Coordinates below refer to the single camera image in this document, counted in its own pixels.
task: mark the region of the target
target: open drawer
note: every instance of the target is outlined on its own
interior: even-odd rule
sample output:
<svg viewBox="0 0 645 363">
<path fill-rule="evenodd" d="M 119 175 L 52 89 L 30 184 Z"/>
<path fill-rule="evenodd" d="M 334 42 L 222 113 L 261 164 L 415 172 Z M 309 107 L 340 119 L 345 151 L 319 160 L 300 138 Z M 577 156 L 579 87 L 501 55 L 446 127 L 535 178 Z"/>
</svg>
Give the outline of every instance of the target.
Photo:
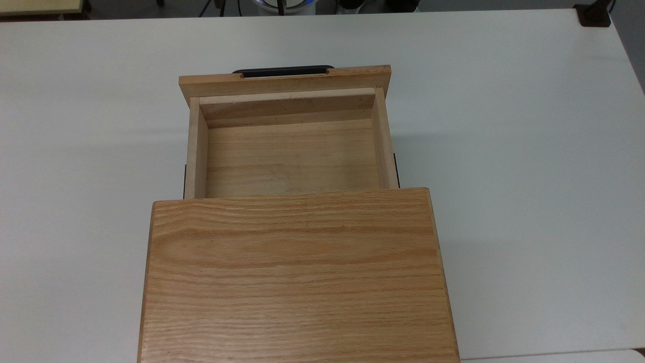
<svg viewBox="0 0 645 363">
<path fill-rule="evenodd" d="M 190 106 L 184 198 L 398 188 L 390 67 L 179 79 Z"/>
</svg>

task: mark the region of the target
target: black handle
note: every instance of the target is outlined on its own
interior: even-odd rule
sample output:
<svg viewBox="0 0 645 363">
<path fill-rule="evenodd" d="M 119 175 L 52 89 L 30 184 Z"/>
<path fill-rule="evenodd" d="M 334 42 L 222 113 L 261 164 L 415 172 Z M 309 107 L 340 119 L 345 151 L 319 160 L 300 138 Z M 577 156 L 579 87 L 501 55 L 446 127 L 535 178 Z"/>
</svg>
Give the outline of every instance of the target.
<svg viewBox="0 0 645 363">
<path fill-rule="evenodd" d="M 325 74 L 330 68 L 333 67 L 330 65 L 305 65 L 299 67 L 239 69 L 233 73 L 241 73 L 244 78 L 301 76 L 304 74 Z"/>
</svg>

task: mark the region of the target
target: oak wood surface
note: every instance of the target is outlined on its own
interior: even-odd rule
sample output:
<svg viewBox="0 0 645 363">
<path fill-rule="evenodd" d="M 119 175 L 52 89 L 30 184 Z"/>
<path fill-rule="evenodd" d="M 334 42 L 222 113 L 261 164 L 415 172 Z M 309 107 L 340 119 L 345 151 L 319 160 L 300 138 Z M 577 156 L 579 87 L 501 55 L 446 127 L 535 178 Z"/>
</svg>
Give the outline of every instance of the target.
<svg viewBox="0 0 645 363">
<path fill-rule="evenodd" d="M 370 119 L 208 130 L 206 197 L 379 188 Z"/>
<path fill-rule="evenodd" d="M 210 74 L 181 76 L 179 87 L 187 103 L 191 97 L 364 87 L 382 87 L 387 94 L 391 74 L 389 65 L 332 68 L 327 74 L 288 77 L 244 78 L 241 74 Z"/>
<path fill-rule="evenodd" d="M 427 189 L 156 202 L 139 361 L 458 362 Z"/>
<path fill-rule="evenodd" d="M 218 119 L 370 109 L 374 97 L 372 87 L 202 97 L 199 103 L 209 127 L 223 127 Z"/>
<path fill-rule="evenodd" d="M 388 111 L 385 107 L 385 94 L 383 89 L 375 89 L 376 96 L 372 111 L 372 127 L 374 132 L 374 146 L 376 163 L 379 170 L 379 183 L 382 189 L 396 189 L 399 187 L 396 164 L 394 163 L 394 150 L 390 136 Z"/>
<path fill-rule="evenodd" d="M 206 197 L 208 162 L 208 126 L 199 108 L 199 98 L 190 100 L 188 120 L 188 155 L 184 179 L 184 199 Z"/>
</svg>

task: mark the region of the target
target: white table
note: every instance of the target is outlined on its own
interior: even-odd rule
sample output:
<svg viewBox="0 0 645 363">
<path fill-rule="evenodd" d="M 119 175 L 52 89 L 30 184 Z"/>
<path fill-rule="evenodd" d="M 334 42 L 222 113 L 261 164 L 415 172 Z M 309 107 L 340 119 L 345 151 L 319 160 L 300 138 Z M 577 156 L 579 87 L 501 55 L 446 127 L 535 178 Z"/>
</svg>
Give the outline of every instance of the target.
<svg viewBox="0 0 645 363">
<path fill-rule="evenodd" d="M 462 363 L 645 363 L 645 358 L 634 350 L 590 351 L 529 355 L 523 357 L 466 359 Z"/>
<path fill-rule="evenodd" d="M 462 358 L 645 346 L 645 97 L 614 28 L 529 10 L 0 24 L 0 361 L 133 362 L 177 77 L 311 64 L 392 65 Z"/>
</svg>

